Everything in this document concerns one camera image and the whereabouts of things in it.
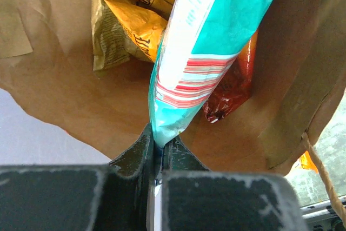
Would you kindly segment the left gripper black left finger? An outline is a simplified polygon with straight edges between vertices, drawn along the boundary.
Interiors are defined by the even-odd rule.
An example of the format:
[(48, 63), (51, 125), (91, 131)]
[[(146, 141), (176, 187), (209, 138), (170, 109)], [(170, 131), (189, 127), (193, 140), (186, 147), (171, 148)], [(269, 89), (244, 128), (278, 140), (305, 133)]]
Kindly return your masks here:
[(146, 126), (107, 164), (2, 166), (1, 230), (153, 230), (153, 148)]

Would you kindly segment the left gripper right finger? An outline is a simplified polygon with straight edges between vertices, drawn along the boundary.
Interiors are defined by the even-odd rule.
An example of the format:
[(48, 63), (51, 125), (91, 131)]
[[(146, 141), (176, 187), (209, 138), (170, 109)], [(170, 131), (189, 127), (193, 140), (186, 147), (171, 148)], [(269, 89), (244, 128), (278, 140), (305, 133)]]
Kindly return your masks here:
[(308, 230), (284, 177), (210, 171), (180, 138), (164, 148), (161, 204), (162, 230)]

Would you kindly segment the red Doritos chip bag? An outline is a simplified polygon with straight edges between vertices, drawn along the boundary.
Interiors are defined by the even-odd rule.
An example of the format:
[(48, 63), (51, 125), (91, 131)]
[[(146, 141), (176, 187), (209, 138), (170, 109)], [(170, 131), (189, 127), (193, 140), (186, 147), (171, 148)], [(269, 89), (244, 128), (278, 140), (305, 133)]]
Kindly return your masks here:
[(251, 97), (257, 37), (255, 32), (204, 103), (203, 111), (210, 123), (225, 118)]

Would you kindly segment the teal Fox's candy bag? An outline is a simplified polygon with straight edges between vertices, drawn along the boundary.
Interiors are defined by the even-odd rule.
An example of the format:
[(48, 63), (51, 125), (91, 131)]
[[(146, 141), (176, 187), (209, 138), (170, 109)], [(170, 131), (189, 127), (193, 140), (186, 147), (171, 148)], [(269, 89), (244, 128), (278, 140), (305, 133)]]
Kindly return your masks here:
[(149, 113), (159, 147), (186, 130), (273, 0), (175, 0), (158, 47)]

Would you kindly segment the orange kettle chip bag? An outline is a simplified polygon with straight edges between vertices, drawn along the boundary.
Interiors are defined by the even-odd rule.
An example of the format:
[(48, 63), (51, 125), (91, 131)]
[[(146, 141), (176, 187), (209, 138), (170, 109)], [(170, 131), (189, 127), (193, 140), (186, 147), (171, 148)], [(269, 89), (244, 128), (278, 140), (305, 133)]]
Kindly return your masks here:
[(156, 60), (157, 48), (175, 0), (105, 0), (125, 33), (135, 45), (129, 52), (137, 57), (143, 53), (151, 62)]

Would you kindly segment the aluminium rail frame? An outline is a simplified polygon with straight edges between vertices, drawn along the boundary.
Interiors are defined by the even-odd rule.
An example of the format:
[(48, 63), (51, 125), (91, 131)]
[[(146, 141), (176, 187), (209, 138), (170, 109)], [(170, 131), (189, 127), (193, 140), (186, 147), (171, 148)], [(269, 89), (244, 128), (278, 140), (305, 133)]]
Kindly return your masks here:
[(301, 207), (303, 218), (312, 231), (345, 231), (341, 218), (329, 200)]

